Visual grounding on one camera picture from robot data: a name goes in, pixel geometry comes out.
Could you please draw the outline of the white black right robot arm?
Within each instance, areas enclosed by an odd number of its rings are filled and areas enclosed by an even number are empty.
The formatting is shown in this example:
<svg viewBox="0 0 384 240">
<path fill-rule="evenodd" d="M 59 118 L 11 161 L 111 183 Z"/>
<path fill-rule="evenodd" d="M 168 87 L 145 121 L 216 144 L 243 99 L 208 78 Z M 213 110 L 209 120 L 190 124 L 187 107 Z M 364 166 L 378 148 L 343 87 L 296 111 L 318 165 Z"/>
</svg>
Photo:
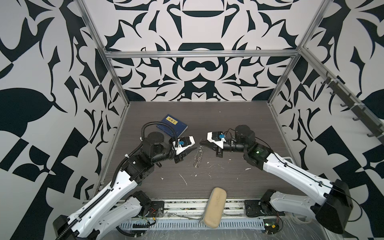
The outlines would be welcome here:
<svg viewBox="0 0 384 240">
<path fill-rule="evenodd" d="M 269 190 L 261 199 L 266 208 L 306 216 L 335 234 L 345 233 L 357 204 L 347 183 L 316 176 L 285 160 L 267 142 L 256 137 L 247 125 L 237 126 L 234 133 L 227 138 L 226 132 L 209 132 L 200 145 L 214 150 L 218 158 L 224 152 L 242 153 L 249 165 L 279 177 L 304 193 L 304 196 L 297 196 Z"/>
</svg>

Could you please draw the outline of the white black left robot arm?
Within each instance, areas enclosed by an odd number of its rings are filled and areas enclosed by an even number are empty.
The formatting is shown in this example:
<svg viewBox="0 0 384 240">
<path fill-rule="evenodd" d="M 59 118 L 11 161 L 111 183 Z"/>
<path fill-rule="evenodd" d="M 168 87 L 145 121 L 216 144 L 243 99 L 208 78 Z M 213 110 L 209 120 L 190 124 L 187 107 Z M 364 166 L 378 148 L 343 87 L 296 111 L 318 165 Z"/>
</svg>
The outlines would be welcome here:
<svg viewBox="0 0 384 240">
<path fill-rule="evenodd" d="M 100 240 L 123 221 L 148 214 L 151 199 L 133 190 L 162 161 L 183 161 L 195 150 L 192 136 L 179 137 L 166 123 L 149 122 L 141 129 L 140 144 L 116 168 L 112 180 L 88 203 L 53 223 L 58 240 Z"/>
</svg>

